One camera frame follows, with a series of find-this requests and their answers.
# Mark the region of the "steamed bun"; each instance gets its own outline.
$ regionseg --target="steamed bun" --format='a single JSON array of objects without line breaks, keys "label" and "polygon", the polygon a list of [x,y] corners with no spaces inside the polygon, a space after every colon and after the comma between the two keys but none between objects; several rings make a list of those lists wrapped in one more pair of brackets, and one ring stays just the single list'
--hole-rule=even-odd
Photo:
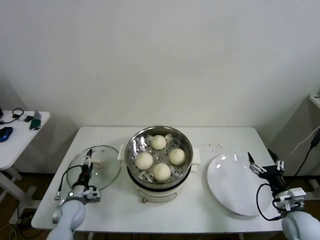
[{"label": "steamed bun", "polygon": [[143,152],[138,155],[135,160],[135,165],[140,170],[147,170],[151,167],[152,163],[154,162],[153,157],[150,153]]},{"label": "steamed bun", "polygon": [[180,148],[173,149],[169,154],[169,160],[173,165],[182,165],[186,160],[186,154]]},{"label": "steamed bun", "polygon": [[164,136],[155,135],[151,140],[151,147],[156,150],[164,149],[167,145],[166,139]]},{"label": "steamed bun", "polygon": [[157,182],[165,182],[171,177],[171,170],[167,164],[159,163],[153,168],[153,178]]}]

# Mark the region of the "white table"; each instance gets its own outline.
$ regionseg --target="white table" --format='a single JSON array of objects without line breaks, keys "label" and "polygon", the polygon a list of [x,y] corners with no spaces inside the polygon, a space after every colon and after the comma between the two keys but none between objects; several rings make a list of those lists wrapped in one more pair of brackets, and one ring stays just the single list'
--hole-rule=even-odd
[{"label": "white table", "polygon": [[[33,111],[25,111],[24,114],[33,116]],[[41,125],[44,126],[50,118],[50,113],[41,111]],[[12,111],[3,111],[1,120],[4,122],[11,121]],[[20,201],[19,210],[22,213],[25,208],[37,208],[40,201],[32,199],[32,195],[36,191],[34,186],[30,187],[27,192],[23,192],[15,185],[15,180],[21,180],[22,176],[13,167],[14,163],[20,156],[20,154],[26,149],[32,139],[38,134],[39,130],[29,130],[30,122],[24,122],[15,120],[12,123],[0,125],[0,129],[4,127],[12,127],[13,131],[9,139],[4,142],[0,142],[0,171],[7,171],[12,179],[9,180],[3,173],[0,172],[0,187],[3,188],[3,193],[0,196],[0,201],[5,197],[6,193],[10,193],[16,199]],[[15,212],[10,219],[10,224],[17,222],[17,213]]]},{"label": "white table", "polygon": [[[63,172],[86,148],[110,145],[118,150],[142,127],[83,127],[73,140],[31,222],[37,229],[53,229],[54,201]],[[210,192],[206,171],[210,161],[225,153],[250,152],[261,166],[274,164],[257,131],[251,127],[177,127],[194,148],[199,148],[201,165],[191,172],[183,190],[172,201],[143,204],[126,167],[101,192],[101,202],[85,205],[86,218],[77,228],[85,232],[113,233],[253,233],[281,231],[281,221],[268,222],[261,216],[241,216],[224,208]],[[62,197],[70,191],[67,181]],[[270,206],[264,211],[275,217]]]}]

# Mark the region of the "white wall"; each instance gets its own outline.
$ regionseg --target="white wall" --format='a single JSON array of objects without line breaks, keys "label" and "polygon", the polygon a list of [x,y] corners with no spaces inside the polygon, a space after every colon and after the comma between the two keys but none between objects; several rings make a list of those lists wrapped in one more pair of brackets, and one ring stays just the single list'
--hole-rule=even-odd
[{"label": "white wall", "polygon": [[254,126],[272,142],[320,88],[319,9],[317,0],[2,0],[1,105],[52,114],[20,169],[54,172],[81,126]]}]

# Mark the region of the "table leg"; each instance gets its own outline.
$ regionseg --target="table leg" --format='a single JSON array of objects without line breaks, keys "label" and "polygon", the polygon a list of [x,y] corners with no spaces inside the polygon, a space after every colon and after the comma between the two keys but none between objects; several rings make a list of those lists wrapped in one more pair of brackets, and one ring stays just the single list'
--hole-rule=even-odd
[{"label": "table leg", "polygon": [[[8,174],[10,174],[11,178],[11,182],[15,183],[16,180],[21,181],[22,180],[22,176],[18,173],[18,171],[15,169],[15,167],[10,167],[7,170],[5,170]],[[2,200],[5,198],[5,196],[7,195],[7,190],[3,189],[3,192],[0,195],[0,203],[2,202]]]},{"label": "table leg", "polygon": [[239,240],[245,240],[245,236],[243,233],[238,234]]},{"label": "table leg", "polygon": [[88,240],[94,239],[94,235],[95,235],[94,232],[89,232]]},{"label": "table leg", "polygon": [[[0,172],[0,187],[3,188],[7,193],[14,196],[19,200],[20,204],[18,205],[19,214],[21,215],[25,209],[37,209],[40,200],[33,200],[32,196],[36,192],[36,187],[31,186],[27,192],[22,191],[19,187],[15,185],[14,182],[10,181],[2,172]],[[16,224],[18,221],[18,211],[17,209],[13,213],[9,223]]]},{"label": "table leg", "polygon": [[0,187],[18,199],[20,202],[32,203],[32,198],[19,187],[17,187],[12,181],[10,181],[2,172],[0,172]]},{"label": "table leg", "polygon": [[7,170],[5,170],[8,174],[10,174],[11,177],[15,178],[18,181],[22,180],[22,176],[18,173],[16,168],[14,166],[9,167]]}]

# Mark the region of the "glass lid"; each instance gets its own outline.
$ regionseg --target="glass lid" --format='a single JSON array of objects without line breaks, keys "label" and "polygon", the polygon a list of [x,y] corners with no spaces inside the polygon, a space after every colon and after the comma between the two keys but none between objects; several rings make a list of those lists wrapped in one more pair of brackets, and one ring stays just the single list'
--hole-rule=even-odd
[{"label": "glass lid", "polygon": [[[117,159],[119,152],[112,146],[93,146],[78,154],[70,163],[69,168],[82,165],[90,149],[92,149],[91,162],[93,167],[89,185],[102,190],[112,184],[120,172],[121,161]],[[78,180],[80,173],[81,167],[72,168],[67,172],[66,179],[70,188]]]}]

